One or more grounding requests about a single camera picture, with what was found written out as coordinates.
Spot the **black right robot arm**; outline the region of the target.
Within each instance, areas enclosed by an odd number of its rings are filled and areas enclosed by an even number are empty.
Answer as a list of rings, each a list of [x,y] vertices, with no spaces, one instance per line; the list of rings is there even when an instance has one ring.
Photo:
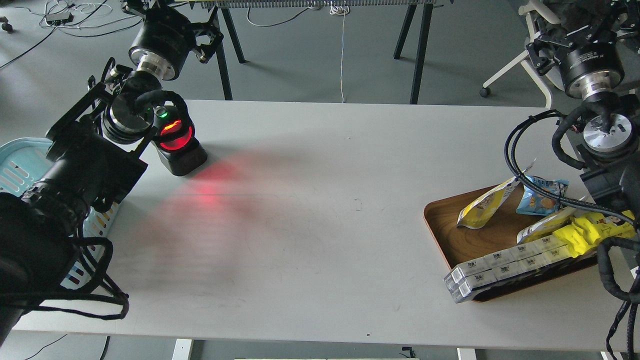
[[[535,27],[525,47],[534,72],[542,76],[558,67],[565,94],[582,102],[569,114],[548,110],[519,124],[503,148],[506,164],[531,191],[567,211],[581,210],[579,216],[558,212],[556,225],[543,231],[544,239],[562,242],[572,258],[596,257],[604,289],[622,301],[606,342],[627,318],[627,357],[635,360],[639,279],[623,290],[615,279],[610,250],[639,255],[639,98],[615,92],[625,75],[617,42],[639,47],[639,2],[581,0],[562,6],[558,13],[540,11],[527,21]],[[544,191],[526,178],[515,160],[525,130],[550,117],[558,118],[551,148],[561,162],[582,171],[591,203]]]

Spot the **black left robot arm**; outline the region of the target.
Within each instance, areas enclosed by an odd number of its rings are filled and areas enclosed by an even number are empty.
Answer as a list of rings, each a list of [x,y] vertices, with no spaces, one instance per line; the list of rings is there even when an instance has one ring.
[[[149,144],[175,176],[208,159],[186,101],[162,82],[180,75],[190,53],[205,64],[220,48],[218,6],[191,22],[171,0],[121,4],[142,19],[128,53],[134,66],[106,67],[46,133],[50,169],[19,196],[1,194],[2,341],[29,312],[123,319],[130,297],[106,272],[114,246],[86,237],[85,220],[125,199],[147,169]]]

